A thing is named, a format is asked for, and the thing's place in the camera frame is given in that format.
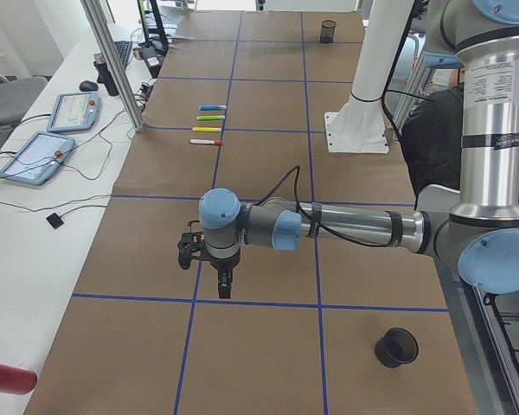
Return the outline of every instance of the chair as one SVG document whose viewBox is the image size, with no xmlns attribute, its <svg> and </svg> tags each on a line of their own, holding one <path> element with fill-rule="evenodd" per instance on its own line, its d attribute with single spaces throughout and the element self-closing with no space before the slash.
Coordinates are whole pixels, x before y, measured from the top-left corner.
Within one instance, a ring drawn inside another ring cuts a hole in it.
<svg viewBox="0 0 519 415">
<path fill-rule="evenodd" d="M 0 74 L 0 148 L 46 84 L 47 81 L 43 77 L 9 81 Z"/>
</svg>

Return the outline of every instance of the tablet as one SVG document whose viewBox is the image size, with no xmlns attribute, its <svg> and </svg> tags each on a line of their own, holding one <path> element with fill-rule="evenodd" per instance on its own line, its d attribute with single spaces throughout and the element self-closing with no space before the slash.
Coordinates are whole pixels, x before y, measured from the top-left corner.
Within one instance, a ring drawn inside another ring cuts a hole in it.
<svg viewBox="0 0 519 415">
<path fill-rule="evenodd" d="M 49 132 L 76 132 L 90 130 L 100 111 L 100 96 L 87 93 L 61 93 L 55 101 L 48 121 Z"/>
<path fill-rule="evenodd" d="M 38 131 L 0 170 L 0 177 L 40 186 L 57 171 L 74 147 L 72 137 Z"/>
</svg>

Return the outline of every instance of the black cup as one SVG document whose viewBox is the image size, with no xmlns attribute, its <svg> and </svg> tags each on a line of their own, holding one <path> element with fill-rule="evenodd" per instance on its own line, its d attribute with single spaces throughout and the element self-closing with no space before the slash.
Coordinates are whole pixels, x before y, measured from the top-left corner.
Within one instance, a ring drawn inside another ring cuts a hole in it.
<svg viewBox="0 0 519 415">
<path fill-rule="evenodd" d="M 417 359 L 419 345 L 413 335 L 402 328 L 396 327 L 375 344 L 375 355 L 386 367 L 406 365 Z"/>
<path fill-rule="evenodd" d="M 319 41 L 321 43 L 332 43 L 335 37 L 336 22 L 334 20 L 323 20 L 321 22 L 321 34 Z"/>
</svg>

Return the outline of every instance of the green marker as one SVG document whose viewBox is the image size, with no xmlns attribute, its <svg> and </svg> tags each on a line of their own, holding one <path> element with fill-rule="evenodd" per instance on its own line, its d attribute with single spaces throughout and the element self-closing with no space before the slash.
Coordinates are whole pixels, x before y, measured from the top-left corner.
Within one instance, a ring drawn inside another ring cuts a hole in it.
<svg viewBox="0 0 519 415">
<path fill-rule="evenodd" d="M 198 115 L 196 121 L 215 121 L 218 119 L 225 119 L 224 115 Z"/>
</svg>

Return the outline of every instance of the red bottle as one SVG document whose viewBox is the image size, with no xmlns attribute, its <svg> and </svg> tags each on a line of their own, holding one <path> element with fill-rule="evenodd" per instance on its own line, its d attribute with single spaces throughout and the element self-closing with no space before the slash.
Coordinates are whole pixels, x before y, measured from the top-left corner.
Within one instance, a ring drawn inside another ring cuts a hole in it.
<svg viewBox="0 0 519 415">
<path fill-rule="evenodd" d="M 0 392 L 24 395 L 35 388 L 36 373 L 0 364 Z"/>
</svg>

